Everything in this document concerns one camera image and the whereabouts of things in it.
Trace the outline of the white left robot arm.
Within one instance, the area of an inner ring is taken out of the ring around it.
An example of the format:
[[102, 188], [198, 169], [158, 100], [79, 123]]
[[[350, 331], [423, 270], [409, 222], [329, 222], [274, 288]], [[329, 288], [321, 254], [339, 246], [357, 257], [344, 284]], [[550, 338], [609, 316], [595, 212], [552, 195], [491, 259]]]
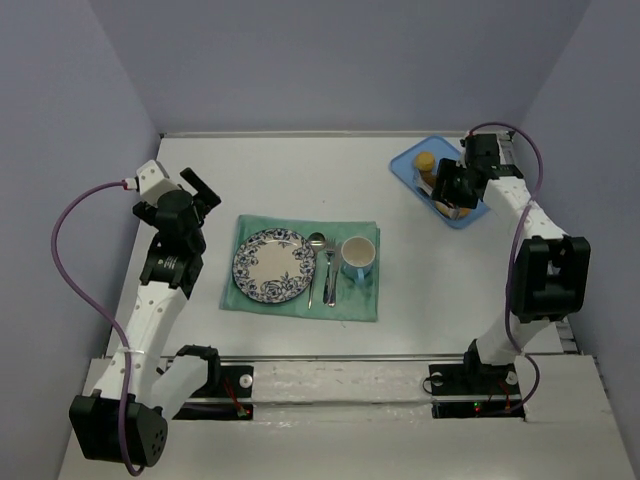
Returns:
[[181, 183], [150, 160], [124, 180], [139, 202], [133, 213], [155, 229], [126, 326], [114, 329], [120, 344], [88, 395], [69, 409], [80, 449], [89, 460], [123, 464], [137, 476], [154, 466], [166, 445], [168, 423], [207, 382], [220, 378], [213, 347], [181, 348], [166, 371], [162, 352], [190, 299], [203, 267], [202, 227], [221, 200], [190, 168]]

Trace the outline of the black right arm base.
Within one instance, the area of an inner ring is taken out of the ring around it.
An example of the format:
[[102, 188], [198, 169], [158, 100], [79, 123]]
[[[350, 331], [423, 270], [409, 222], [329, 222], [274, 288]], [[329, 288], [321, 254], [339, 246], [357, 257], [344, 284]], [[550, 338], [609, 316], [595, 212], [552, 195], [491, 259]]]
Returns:
[[433, 400], [435, 419], [525, 418], [513, 364], [478, 371], [462, 363], [431, 364], [422, 388]]

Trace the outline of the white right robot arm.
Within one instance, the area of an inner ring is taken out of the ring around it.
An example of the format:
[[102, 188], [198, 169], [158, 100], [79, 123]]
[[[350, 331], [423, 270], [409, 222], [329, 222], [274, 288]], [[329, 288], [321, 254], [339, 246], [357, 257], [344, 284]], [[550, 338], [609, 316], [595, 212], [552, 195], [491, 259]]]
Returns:
[[469, 368], [486, 371], [512, 364], [542, 329], [581, 310], [591, 246], [545, 213], [537, 202], [541, 187], [527, 187], [521, 170], [502, 161], [498, 139], [484, 125], [461, 145], [460, 159], [440, 160], [433, 199], [452, 208], [484, 204], [512, 238], [502, 315], [465, 355]]

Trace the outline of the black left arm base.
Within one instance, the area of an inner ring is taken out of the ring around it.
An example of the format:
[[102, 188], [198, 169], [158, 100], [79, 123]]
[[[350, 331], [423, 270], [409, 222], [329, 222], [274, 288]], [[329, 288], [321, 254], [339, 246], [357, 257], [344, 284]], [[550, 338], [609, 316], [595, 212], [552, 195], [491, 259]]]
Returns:
[[222, 363], [219, 380], [208, 379], [183, 404], [174, 420], [251, 421], [254, 366]]

